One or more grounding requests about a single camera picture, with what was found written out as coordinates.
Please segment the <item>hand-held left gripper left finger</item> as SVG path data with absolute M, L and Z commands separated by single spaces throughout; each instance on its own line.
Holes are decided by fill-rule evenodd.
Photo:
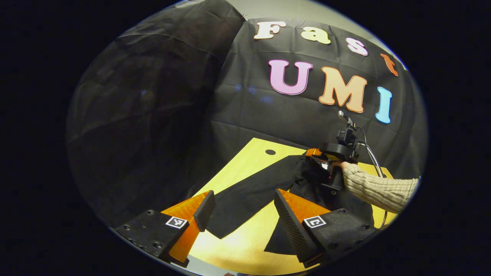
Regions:
M 204 232 L 216 206 L 209 190 L 163 211 L 149 209 L 114 230 L 154 257 L 184 268 L 200 232 Z

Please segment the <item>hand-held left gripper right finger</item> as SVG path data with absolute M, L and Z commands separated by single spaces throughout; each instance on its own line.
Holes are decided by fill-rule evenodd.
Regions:
M 305 268 L 336 261 L 378 234 L 376 227 L 345 208 L 330 211 L 285 190 L 276 190 L 274 203 Z

